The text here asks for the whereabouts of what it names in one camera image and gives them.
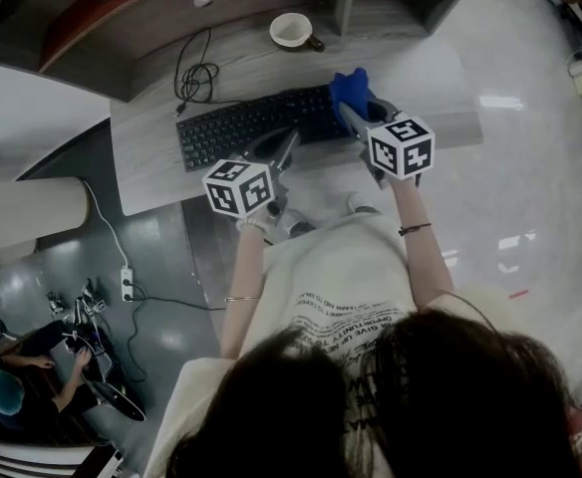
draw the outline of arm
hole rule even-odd
[[[266,221],[267,215],[265,209],[252,217]],[[264,284],[263,251],[264,234],[262,230],[245,225],[240,233],[229,297],[259,297],[262,294]],[[227,303],[227,312],[224,316],[220,337],[220,355],[223,358],[238,358],[257,305],[258,300]]]
[[[90,359],[92,358],[92,353],[82,348],[76,356],[76,360],[74,361],[74,368],[72,369],[72,375],[70,375],[70,380],[66,382],[61,390],[61,394],[52,398],[52,401],[56,404],[59,412],[65,409],[72,398],[74,398],[74,393],[76,393],[76,388],[79,387],[81,383],[81,371],[83,370],[83,366],[85,366]]]
[[[3,362],[8,366],[15,368],[20,366],[28,366],[30,364],[38,366],[39,368],[52,368],[54,366],[54,362],[44,356],[29,358],[27,356],[9,355],[3,357]]]
[[[429,223],[422,197],[412,180],[391,180],[404,228]],[[418,308],[452,292],[454,285],[432,227],[405,236],[413,300]]]

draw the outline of white mug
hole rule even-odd
[[[314,52],[324,51],[324,43],[313,35],[313,25],[304,14],[290,12],[278,16],[269,27],[269,35],[285,51],[297,51],[307,47]]]

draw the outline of dark hair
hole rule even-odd
[[[286,331],[239,359],[197,432],[173,450],[166,478],[346,477],[346,386],[321,351],[293,349]]]
[[[386,328],[364,370],[396,477],[581,476],[553,354],[438,310]]]

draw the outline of wall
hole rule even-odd
[[[0,67],[0,181],[109,116],[101,96]]]

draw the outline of white tiled floor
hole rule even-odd
[[[582,101],[546,0],[463,0],[438,35],[475,94],[483,145],[440,151],[422,191],[458,285],[518,298],[582,393]]]

